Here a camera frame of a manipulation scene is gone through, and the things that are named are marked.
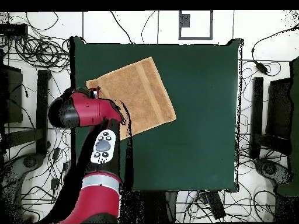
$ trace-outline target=green cloth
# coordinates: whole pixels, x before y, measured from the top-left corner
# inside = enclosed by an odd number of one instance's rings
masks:
[[[230,45],[84,44],[75,37],[76,87],[152,57],[176,120],[133,137],[135,190],[236,191],[240,40]],[[89,128],[76,129],[77,158]],[[126,141],[121,142],[124,171]]]
[[[277,193],[283,196],[299,196],[299,57],[290,62],[291,79],[293,84],[290,97],[293,102],[293,116],[291,129],[292,152],[290,157],[290,168],[294,174],[291,183],[280,185]]]

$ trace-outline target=towel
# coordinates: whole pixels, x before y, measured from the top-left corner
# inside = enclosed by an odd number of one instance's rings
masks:
[[[88,89],[99,86],[100,97],[114,101],[126,117],[120,101],[124,103],[131,118],[132,135],[176,120],[171,100],[152,57],[89,80],[86,85]],[[121,125],[120,140],[127,137],[127,127]]]

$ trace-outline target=white floor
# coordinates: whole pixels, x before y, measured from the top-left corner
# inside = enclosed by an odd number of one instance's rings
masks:
[[[193,11],[192,15],[200,15],[200,11],[195,13]],[[70,36],[81,36],[85,39],[87,43],[129,43],[128,37],[124,31],[117,25],[113,16],[110,12],[57,12],[59,20],[57,23],[46,31],[41,31],[45,36],[58,37],[62,39],[67,39]],[[210,41],[179,41],[178,40],[178,11],[167,11],[167,10],[146,10],[138,12],[115,12],[116,18],[119,23],[122,25],[124,30],[130,36],[132,42],[134,43],[151,43],[156,44],[157,41],[159,44],[227,44],[232,38],[242,38],[244,39],[243,46],[243,77],[246,78],[246,84],[250,83],[251,73],[255,73],[255,65],[253,62],[250,62],[252,59],[251,48],[253,45],[260,39],[267,37],[271,34],[279,32],[284,29],[291,28],[295,24],[299,23],[298,12],[287,11],[287,10],[214,10],[213,18],[213,40]],[[37,12],[37,13],[28,13],[27,17],[29,18],[31,24],[38,29],[46,29],[53,25],[56,20],[56,16],[53,12]],[[25,13],[11,13],[12,22],[25,22],[26,15]],[[31,28],[29,28],[29,33],[35,35]],[[62,40],[55,39],[56,42],[62,43]],[[299,56],[299,31],[290,31],[287,33],[279,34],[278,36],[269,38],[265,41],[261,41],[255,49],[255,59],[261,60],[263,63],[270,63],[271,73],[273,75],[277,74],[279,71],[279,66],[275,61],[279,62],[281,65],[281,71],[274,77],[263,76],[261,73],[257,72],[254,76],[264,77],[264,98],[267,99],[267,87],[270,81],[276,79],[288,78],[290,76],[290,69],[288,62],[295,59]],[[37,71],[34,67],[25,62],[16,61],[18,55],[10,55],[9,65],[13,67],[20,68],[23,73],[23,84],[30,88],[27,89],[29,97],[26,98],[25,93],[22,99],[22,106],[25,108],[30,115],[32,122],[36,122],[36,80],[37,80]],[[66,88],[70,86],[70,78],[67,71],[62,71],[59,73],[53,73],[53,78],[49,84],[50,93],[53,97],[58,97],[60,92],[63,92]],[[53,97],[49,95],[48,102],[49,104],[53,101]],[[245,90],[244,96],[246,99],[250,100],[251,98],[251,84],[248,84],[248,87]],[[263,131],[265,131],[266,123],[266,106],[267,102],[264,103],[264,119],[263,119]],[[242,98],[242,107],[245,109],[251,105],[250,102]],[[248,124],[250,124],[251,108],[247,108],[242,111],[241,116],[241,133],[246,133]],[[23,113],[23,122],[21,124],[10,124],[10,129],[6,131],[14,132],[20,131],[19,128],[30,128],[30,121],[26,115]],[[63,142],[60,142],[62,137],[62,131],[57,131],[54,129],[49,129],[48,138],[51,142],[52,150],[55,144],[57,135],[57,142],[55,147],[60,143],[59,147],[64,149],[67,147]],[[69,143],[69,135],[64,133],[63,140],[66,138],[67,143]],[[12,158],[17,154],[20,148],[24,145],[14,147],[7,151],[8,159]],[[20,155],[26,154],[29,152],[35,151],[35,145],[29,145],[20,151]],[[54,166],[57,176],[60,176],[60,171],[62,170],[62,164],[67,159],[70,158],[70,150],[67,151],[66,155],[63,155],[61,160]],[[240,162],[247,161],[248,158],[240,160]],[[281,159],[279,161],[282,165],[286,165],[286,160]],[[22,188],[22,193],[27,193],[33,186],[43,186],[43,189],[46,191],[50,190],[51,178],[55,177],[55,174],[52,172],[49,175],[47,171],[48,164],[47,159],[45,159],[44,165],[38,170],[31,172],[27,175],[26,179],[30,179],[33,176],[38,176],[28,181],[25,181]],[[226,212],[230,215],[238,216],[231,217],[227,216],[224,220],[226,222],[232,221],[248,221],[256,222],[260,219],[256,216],[256,213],[253,209],[252,201],[249,200],[250,197],[253,197],[254,193],[260,190],[269,190],[273,191],[273,187],[269,180],[258,175],[254,169],[254,164],[251,162],[245,163],[239,167],[239,182],[240,191],[236,193],[220,192],[221,198],[225,204]],[[178,196],[178,203],[176,207],[176,217],[178,222],[210,222],[209,218],[194,219],[194,217],[200,218],[206,214],[203,211],[199,211],[196,206],[192,206],[189,212],[187,213],[184,219],[184,212],[186,209],[186,202],[190,203],[193,201],[195,192],[181,191]],[[50,200],[51,198],[48,195],[45,195],[44,192],[39,190],[34,194],[26,196],[29,200],[23,200],[24,204],[34,204],[34,205],[24,205],[25,208],[29,208],[32,211],[38,212],[40,217],[43,218],[48,214],[49,210],[52,208],[51,201],[39,201],[34,199],[43,199]],[[256,201],[259,204],[272,205],[271,209],[274,211],[275,199],[268,193],[262,192],[256,197]],[[208,214],[210,211],[208,209],[203,210]],[[266,210],[259,212],[259,216],[265,221],[272,221],[273,217]]]

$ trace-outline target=black stand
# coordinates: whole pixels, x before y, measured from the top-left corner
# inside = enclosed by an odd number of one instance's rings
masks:
[[[9,149],[14,146],[36,141],[36,152],[45,156],[47,154],[47,149],[50,146],[50,143],[48,142],[47,110],[48,82],[51,79],[51,73],[48,70],[39,70],[37,74],[36,129],[5,134],[6,144],[4,148]],[[6,81],[7,80],[9,83],[11,78],[8,77],[6,78]]]

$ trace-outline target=control button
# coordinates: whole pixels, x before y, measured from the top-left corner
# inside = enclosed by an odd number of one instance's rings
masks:
[[[111,145],[106,140],[99,141],[96,143],[96,151],[104,152],[104,151],[108,151],[110,148],[111,148]]]

